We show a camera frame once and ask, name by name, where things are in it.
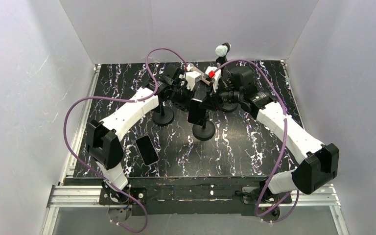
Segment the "black phone stand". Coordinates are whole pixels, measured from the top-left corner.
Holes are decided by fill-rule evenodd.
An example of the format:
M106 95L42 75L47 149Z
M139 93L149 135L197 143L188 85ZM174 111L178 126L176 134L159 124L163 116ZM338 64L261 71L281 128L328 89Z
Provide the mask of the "black phone stand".
M239 107L238 103L226 103L222 105L222 111L223 112L234 112Z
M153 109L152 120L158 126L167 126L174 121L174 112L171 108L159 103L159 106Z
M215 125L210 121L210 114L207 111L203 118L203 124L194 124L192 127L193 135L200 141L208 141L215 135Z

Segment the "black smartphone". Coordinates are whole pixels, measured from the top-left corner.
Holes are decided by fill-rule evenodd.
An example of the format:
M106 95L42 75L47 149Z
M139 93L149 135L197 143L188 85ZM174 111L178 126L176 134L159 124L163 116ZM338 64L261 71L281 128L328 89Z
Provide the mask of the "black smartphone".
M190 100L189 111L188 111L188 122L194 125L202 126L206 119L208 111L207 109L201 108L202 101L196 98Z
M136 140L136 145L142 157L143 163L146 166L150 166L159 160L156 149L148 135L138 138Z

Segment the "black phone stand front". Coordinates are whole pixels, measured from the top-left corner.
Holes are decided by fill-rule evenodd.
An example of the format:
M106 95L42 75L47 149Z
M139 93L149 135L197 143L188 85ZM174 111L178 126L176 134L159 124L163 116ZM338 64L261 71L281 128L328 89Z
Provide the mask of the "black phone stand front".
M174 112L171 108L159 103L159 106L153 109L152 120L158 126L167 126L174 121Z

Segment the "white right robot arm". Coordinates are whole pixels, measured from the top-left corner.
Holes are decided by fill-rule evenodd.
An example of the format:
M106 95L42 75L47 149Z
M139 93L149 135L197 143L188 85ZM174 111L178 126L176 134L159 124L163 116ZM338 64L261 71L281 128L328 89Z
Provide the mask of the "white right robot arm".
M217 67L207 67L206 78L211 91L206 104L217 110L224 104L239 104L258 122L269 128L295 158L295 170L276 173L267 180L267 196L299 190L312 194L338 174L339 149L333 143L323 144L310 135L291 116L284 114L278 99L256 85L253 71L245 66L233 68L227 78Z

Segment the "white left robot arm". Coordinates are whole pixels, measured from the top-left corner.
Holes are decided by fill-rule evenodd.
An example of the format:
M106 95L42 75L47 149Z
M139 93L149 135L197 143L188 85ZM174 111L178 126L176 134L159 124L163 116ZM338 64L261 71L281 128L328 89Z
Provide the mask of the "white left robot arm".
M195 93L195 85L201 73L187 65L183 70L169 65L156 79L144 81L131 102L102 120L91 120L87 126L86 150L100 167L108 187L114 191L128 186L121 161L124 151L121 141L125 134L146 114L153 112L153 122L167 126L174 121L174 112L163 102L170 100L186 111Z

